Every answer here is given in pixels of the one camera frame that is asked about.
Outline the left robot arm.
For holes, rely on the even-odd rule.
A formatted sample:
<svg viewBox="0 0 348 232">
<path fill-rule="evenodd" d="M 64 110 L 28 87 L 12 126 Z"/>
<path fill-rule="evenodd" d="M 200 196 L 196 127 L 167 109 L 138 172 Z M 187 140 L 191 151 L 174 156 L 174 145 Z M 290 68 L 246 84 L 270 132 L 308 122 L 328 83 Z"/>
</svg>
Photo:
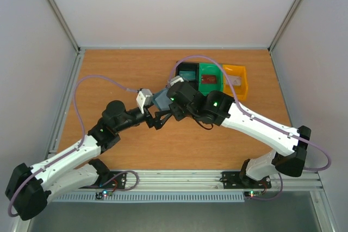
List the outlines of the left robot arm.
<svg viewBox="0 0 348 232">
<path fill-rule="evenodd" d="M 102 112 L 97 124 L 67 149 L 40 163 L 16 166 L 11 174 L 5 195 L 9 199 L 8 215 L 27 221 L 37 216 L 52 200 L 79 188 L 120 187 L 98 156 L 120 141 L 119 133 L 146 123 L 160 129 L 172 116 L 170 109 L 155 114 L 148 105 L 126 110 L 121 101 L 112 101 Z"/>
</svg>

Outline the red credit card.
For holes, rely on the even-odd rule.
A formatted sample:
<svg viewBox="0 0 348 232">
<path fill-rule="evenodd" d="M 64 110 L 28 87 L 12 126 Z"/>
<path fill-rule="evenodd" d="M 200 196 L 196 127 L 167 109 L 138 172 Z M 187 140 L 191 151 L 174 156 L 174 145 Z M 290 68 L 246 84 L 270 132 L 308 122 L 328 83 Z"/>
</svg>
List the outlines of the red credit card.
<svg viewBox="0 0 348 232">
<path fill-rule="evenodd" d="M 202 84 L 217 84 L 217 76 L 214 74 L 203 74 L 201 77 Z"/>
</svg>

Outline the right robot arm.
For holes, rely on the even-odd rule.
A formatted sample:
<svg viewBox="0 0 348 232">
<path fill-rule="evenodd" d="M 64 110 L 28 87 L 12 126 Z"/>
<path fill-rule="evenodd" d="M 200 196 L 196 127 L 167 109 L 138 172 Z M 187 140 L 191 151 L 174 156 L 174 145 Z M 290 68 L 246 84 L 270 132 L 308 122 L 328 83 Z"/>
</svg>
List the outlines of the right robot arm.
<svg viewBox="0 0 348 232">
<path fill-rule="evenodd" d="M 272 149 L 256 159 L 244 161 L 240 171 L 243 185 L 253 186 L 259 180 L 276 173 L 290 177 L 302 175 L 310 128 L 283 126 L 236 103 L 233 97 L 221 91 L 211 91 L 205 96 L 187 81 L 170 84 L 167 97 L 172 102 L 170 108 L 177 121 L 191 117 L 198 123 L 234 129 Z"/>
</svg>

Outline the teal blue card holder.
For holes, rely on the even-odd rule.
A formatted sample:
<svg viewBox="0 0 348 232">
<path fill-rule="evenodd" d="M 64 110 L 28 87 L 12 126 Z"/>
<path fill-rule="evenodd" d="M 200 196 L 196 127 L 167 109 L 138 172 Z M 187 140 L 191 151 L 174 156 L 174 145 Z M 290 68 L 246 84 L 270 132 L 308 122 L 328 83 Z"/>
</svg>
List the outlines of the teal blue card holder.
<svg viewBox="0 0 348 232">
<path fill-rule="evenodd" d="M 171 99 L 167 97 L 168 89 L 164 88 L 153 95 L 153 104 L 159 111 L 169 110 L 169 105 L 172 103 Z"/>
</svg>

